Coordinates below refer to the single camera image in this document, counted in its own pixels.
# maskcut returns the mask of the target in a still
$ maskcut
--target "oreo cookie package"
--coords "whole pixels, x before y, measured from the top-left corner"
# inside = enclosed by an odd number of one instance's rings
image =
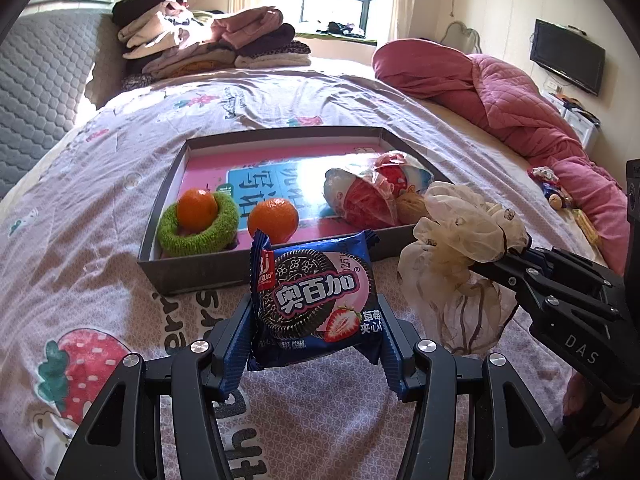
[[[286,366],[355,346],[377,364],[383,321],[368,246],[373,231],[271,249],[254,236],[255,331],[248,369]]]

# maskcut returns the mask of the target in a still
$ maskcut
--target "pink blanket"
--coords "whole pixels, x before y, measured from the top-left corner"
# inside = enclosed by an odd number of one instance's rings
[[[606,170],[584,152],[575,132],[519,68],[485,54],[466,56],[425,40],[382,46],[376,77],[417,98],[430,98],[525,157],[549,166],[590,218],[609,267],[622,274],[628,247],[626,197]]]

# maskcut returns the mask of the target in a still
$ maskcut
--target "strawberry image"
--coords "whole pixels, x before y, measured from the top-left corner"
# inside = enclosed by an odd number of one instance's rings
[[[129,350],[113,336],[79,328],[45,346],[38,366],[39,396],[53,402],[62,418],[80,424],[86,410]]]
[[[334,343],[341,339],[347,339],[354,335],[360,328],[362,315],[350,308],[338,308],[334,310],[326,323],[324,329],[324,341]]]

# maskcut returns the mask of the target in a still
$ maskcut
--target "metal screw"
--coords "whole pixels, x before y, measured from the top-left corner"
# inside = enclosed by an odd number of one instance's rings
[[[137,365],[140,362],[140,357],[137,354],[129,354],[125,355],[122,360],[122,364],[124,364],[127,368],[131,368],[132,366]]]
[[[191,343],[190,348],[192,352],[196,354],[202,354],[203,352],[209,350],[209,343],[200,339],[199,341],[194,341],[193,343]]]
[[[423,339],[418,342],[418,350],[420,352],[426,352],[427,354],[430,352],[435,352],[438,345],[429,339]]]
[[[492,365],[504,366],[505,364],[507,364],[507,358],[502,354],[495,353],[489,356],[489,362]]]

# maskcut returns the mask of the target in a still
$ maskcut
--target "bed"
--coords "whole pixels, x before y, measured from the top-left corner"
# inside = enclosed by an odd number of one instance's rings
[[[103,9],[38,12],[14,23],[0,44],[0,200],[119,93],[117,31]]]
[[[315,59],[309,68],[235,69],[120,94],[69,131],[0,203],[0,430],[34,479],[53,480],[99,374],[128,351],[159,358],[201,338],[246,291],[164,298],[138,267],[148,212],[183,142],[305,118],[383,126],[453,182],[518,211],[534,245],[603,263],[571,215],[548,206],[526,161],[446,108],[376,81],[364,65]],[[397,264],[374,264],[378,290],[420,332]],[[571,368],[529,335],[529,323],[518,310],[497,350],[558,422]],[[179,478],[170,401],[162,405],[166,475]],[[413,409],[388,390],[381,367],[348,349],[245,374],[216,416],[236,477],[391,479]],[[456,479],[465,466],[465,410],[459,398]]]

